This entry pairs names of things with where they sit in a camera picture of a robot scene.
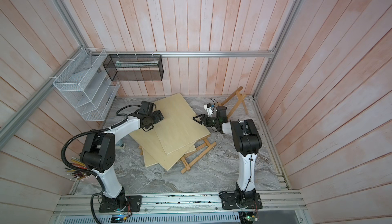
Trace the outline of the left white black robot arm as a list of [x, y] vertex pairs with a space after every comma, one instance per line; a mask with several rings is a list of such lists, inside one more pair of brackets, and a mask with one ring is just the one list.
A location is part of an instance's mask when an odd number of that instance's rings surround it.
[[140, 105], [127, 105], [116, 112], [124, 119], [105, 128], [91, 131], [81, 152], [80, 160], [98, 180], [102, 188], [100, 210], [120, 212], [128, 204], [123, 186], [114, 171], [116, 143], [130, 133], [142, 129], [148, 132], [164, 120], [154, 103], [142, 101]]

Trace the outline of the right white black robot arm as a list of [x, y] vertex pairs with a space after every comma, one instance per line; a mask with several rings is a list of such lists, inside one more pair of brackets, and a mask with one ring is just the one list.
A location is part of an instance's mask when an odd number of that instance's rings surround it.
[[262, 140], [253, 120], [229, 121], [225, 106], [216, 107], [206, 104], [204, 108], [207, 114], [197, 115], [193, 117], [193, 121], [211, 127], [221, 134], [231, 135], [234, 147], [239, 154], [239, 177], [235, 191], [233, 193], [221, 191], [218, 194], [222, 201], [222, 208], [226, 210], [261, 209], [262, 203], [255, 189], [254, 177], [255, 162], [259, 149], [262, 147]]

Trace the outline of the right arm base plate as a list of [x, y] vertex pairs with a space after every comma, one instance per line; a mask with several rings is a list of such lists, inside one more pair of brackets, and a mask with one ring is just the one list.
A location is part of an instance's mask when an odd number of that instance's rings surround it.
[[238, 194], [222, 192], [218, 196], [222, 202], [224, 210], [241, 210], [241, 209], [254, 209], [259, 210], [263, 208], [262, 201], [259, 193], [255, 196], [241, 198]]

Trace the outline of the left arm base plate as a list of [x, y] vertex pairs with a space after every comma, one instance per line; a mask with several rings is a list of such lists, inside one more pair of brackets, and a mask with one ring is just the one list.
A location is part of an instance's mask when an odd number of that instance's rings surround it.
[[108, 198], [103, 195], [99, 213], [139, 212], [142, 198], [141, 195], [119, 195], [117, 198]]

